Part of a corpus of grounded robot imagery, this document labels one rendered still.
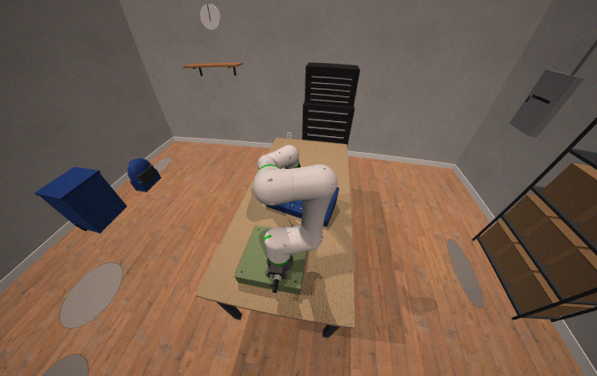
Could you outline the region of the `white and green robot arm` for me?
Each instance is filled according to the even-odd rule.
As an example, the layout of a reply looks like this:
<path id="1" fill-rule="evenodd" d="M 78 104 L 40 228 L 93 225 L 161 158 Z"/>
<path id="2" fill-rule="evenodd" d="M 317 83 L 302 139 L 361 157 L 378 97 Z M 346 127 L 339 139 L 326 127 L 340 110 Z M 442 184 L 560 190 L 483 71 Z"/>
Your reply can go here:
<path id="1" fill-rule="evenodd" d="M 292 253 L 320 246 L 322 224 L 336 191 L 337 177 L 329 166 L 322 164 L 300 167 L 299 151 L 292 145 L 263 155 L 259 160 L 265 164 L 253 182 L 253 193 L 259 202 L 276 206 L 303 201 L 300 226 L 275 227 L 264 237 L 267 265 L 270 267 L 266 275 L 275 280 L 273 292 L 277 293 L 281 278 L 287 279 L 286 272 L 293 265 Z M 285 169 L 281 169 L 283 167 Z"/>

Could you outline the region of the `blue switch panel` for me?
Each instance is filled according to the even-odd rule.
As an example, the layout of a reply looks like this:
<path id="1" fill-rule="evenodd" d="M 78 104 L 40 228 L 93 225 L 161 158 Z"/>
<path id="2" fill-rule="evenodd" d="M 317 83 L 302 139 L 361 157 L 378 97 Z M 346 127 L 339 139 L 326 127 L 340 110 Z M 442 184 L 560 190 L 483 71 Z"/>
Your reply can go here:
<path id="1" fill-rule="evenodd" d="M 331 216 L 332 208 L 333 208 L 334 203 L 336 201 L 336 196 L 338 194 L 338 191 L 339 191 L 339 187 L 336 188 L 336 192 L 334 193 L 334 195 L 332 197 L 332 200 L 329 203 L 328 210 L 327 210 L 327 213 L 326 213 L 325 219 L 324 219 L 324 226 L 325 227 L 328 227 L 328 221 L 329 221 L 329 218 Z M 303 201 L 287 202 L 287 203 L 284 203 L 284 204 L 280 204 L 280 205 L 276 205 L 276 206 L 267 206 L 267 207 L 272 208 L 274 210 L 281 211 L 283 213 L 287 213 L 287 214 L 293 215 L 295 217 L 302 218 Z"/>

